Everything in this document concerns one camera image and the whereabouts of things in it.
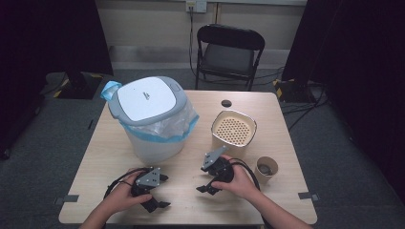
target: folding chair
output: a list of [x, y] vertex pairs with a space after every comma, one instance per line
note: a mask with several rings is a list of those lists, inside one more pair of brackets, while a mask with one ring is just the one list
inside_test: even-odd
[[199, 75], [217, 75], [246, 81], [251, 91], [253, 80], [265, 48], [258, 32], [219, 24], [209, 24], [197, 32], [199, 44], [196, 87]]

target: table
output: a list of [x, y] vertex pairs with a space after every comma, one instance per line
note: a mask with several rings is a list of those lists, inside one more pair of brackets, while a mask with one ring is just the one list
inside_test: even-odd
[[[247, 147], [244, 161], [253, 170], [260, 156], [271, 156], [279, 172], [262, 192], [303, 221], [313, 224], [317, 216], [310, 198], [299, 199], [308, 191], [287, 126], [275, 94], [252, 92], [185, 91], [200, 115], [184, 148], [159, 164], [169, 179], [152, 190], [157, 201], [171, 205], [149, 214], [142, 206], [117, 213], [108, 223], [137, 225], [261, 225], [260, 214], [247, 201], [227, 191], [215, 196], [200, 193], [196, 187], [212, 177], [201, 170], [205, 153], [211, 150], [211, 125], [230, 100], [235, 110], [257, 122], [257, 132]], [[65, 202], [59, 215], [62, 223], [82, 223], [102, 201], [107, 186], [129, 168], [144, 167], [135, 156], [123, 128], [104, 107], [93, 137], [75, 176], [69, 195], [79, 195], [77, 202]]]

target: plastic bag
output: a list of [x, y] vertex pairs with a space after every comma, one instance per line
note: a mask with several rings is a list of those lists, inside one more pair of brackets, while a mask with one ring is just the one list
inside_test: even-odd
[[[110, 102], [113, 94], [120, 87], [122, 87], [120, 83], [110, 81], [106, 84], [100, 96]], [[181, 111], [162, 121], [137, 127], [127, 125], [121, 121], [119, 123], [126, 131], [142, 140], [169, 143], [185, 140], [194, 129], [199, 118], [193, 105], [187, 99]]]

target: black curtain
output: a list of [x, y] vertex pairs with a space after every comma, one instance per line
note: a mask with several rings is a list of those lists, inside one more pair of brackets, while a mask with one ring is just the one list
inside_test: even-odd
[[0, 62], [2, 151], [48, 73], [113, 75], [94, 0], [0, 0]]
[[327, 84], [355, 142], [405, 202], [405, 2], [309, 0], [283, 80]]

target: white trash can lid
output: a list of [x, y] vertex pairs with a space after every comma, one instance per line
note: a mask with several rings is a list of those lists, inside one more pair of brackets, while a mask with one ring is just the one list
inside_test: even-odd
[[151, 76], [119, 88], [109, 101], [109, 108], [114, 118], [137, 127], [177, 114], [186, 102], [184, 90], [174, 79]]

